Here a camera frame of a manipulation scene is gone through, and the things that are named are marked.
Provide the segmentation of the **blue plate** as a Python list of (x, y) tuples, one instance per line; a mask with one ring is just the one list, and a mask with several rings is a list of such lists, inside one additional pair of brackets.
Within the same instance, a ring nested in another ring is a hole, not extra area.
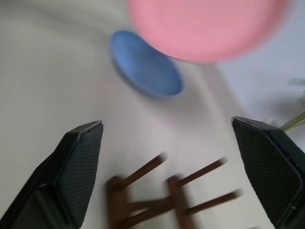
[(183, 90), (178, 68), (132, 31), (116, 31), (110, 37), (110, 55), (121, 76), (137, 91), (167, 99)]

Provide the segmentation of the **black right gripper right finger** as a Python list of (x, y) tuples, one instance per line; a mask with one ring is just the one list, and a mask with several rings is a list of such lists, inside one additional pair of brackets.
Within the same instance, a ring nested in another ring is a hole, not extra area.
[(278, 127), (237, 116), (232, 127), (247, 177), (275, 229), (305, 229), (305, 153)]

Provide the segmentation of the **yellow-green strip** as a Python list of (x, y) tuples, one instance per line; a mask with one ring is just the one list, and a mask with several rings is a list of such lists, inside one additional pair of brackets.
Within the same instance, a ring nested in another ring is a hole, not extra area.
[(289, 122), (284, 124), (281, 129), (283, 131), (288, 131), (296, 126), (299, 126), (301, 124), (305, 124), (305, 110), (299, 113), (297, 116), (292, 118)]

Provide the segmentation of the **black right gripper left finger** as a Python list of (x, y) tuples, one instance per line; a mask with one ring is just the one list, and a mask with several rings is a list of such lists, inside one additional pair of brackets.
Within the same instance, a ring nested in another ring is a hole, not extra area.
[(67, 132), (32, 173), (0, 229), (80, 229), (95, 184), (102, 121)]

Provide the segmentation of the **pink plate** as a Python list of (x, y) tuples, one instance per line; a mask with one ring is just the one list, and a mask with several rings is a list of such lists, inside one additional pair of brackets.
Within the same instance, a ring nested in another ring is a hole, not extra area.
[(127, 0), (139, 35), (158, 51), (188, 62), (240, 55), (269, 37), (293, 0)]

